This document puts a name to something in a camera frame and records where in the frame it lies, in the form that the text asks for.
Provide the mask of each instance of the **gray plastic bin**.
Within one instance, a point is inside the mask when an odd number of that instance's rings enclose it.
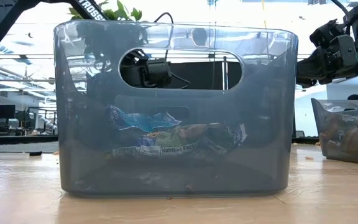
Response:
[[[205,46],[191,41],[195,28],[206,30]],[[116,21],[71,21],[54,32],[64,190],[233,195],[287,187],[296,35]],[[229,90],[135,88],[118,69],[132,49],[230,52],[242,77]],[[94,74],[93,66],[105,69]],[[85,78],[79,67],[93,71],[86,86],[74,82]]]
[[[358,100],[311,99],[323,156],[358,163]]]

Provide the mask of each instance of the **plant leaf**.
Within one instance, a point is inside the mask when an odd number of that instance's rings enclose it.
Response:
[[[135,21],[139,21],[142,18],[142,11],[133,8],[131,16],[135,18]]]
[[[109,3],[109,0],[104,0],[103,2],[99,3],[98,6],[99,6],[100,9],[102,9],[102,6],[104,4],[108,4],[108,3]]]
[[[74,8],[68,8],[71,15],[78,15],[78,12]]]
[[[80,15],[75,15],[71,18],[71,20],[76,20],[76,19],[83,19]]]
[[[104,10],[103,14],[111,21],[116,21],[118,19],[116,13],[111,9]]]
[[[119,0],[117,0],[117,6],[118,6],[118,10],[122,10],[122,11],[125,10],[124,5]]]
[[[115,13],[115,15],[117,15],[118,19],[126,19],[126,20],[129,19],[127,13],[124,10],[118,9],[114,13]]]
[[[142,16],[143,16],[143,12],[141,10],[139,10],[139,15],[138,17],[136,18],[136,21],[139,21],[142,19]]]

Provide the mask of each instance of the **white wall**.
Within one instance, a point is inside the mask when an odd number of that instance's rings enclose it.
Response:
[[[358,94],[358,77],[327,86],[327,97],[330,100],[346,100],[352,94]]]
[[[295,93],[295,124],[297,131],[304,131],[305,136],[318,136],[316,121],[314,120],[312,98],[327,100],[326,86],[316,86],[306,92]]]
[[[8,92],[7,97],[0,96],[0,105],[16,105],[16,110],[25,110],[29,106],[39,106],[39,100],[33,96],[20,95],[18,92]]]

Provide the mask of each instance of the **snack bar package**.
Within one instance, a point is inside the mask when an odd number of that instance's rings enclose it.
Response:
[[[319,135],[328,151],[339,151],[358,157],[358,115],[331,114]]]
[[[246,140],[244,125],[229,130],[222,124],[194,124],[156,131],[134,139],[133,145],[112,149],[113,158],[173,158],[186,156],[213,162]]]

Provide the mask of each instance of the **wooden table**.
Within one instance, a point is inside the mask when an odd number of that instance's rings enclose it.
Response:
[[[252,198],[83,199],[60,188],[58,156],[0,153],[0,223],[356,223],[358,164],[293,146],[290,183]]]

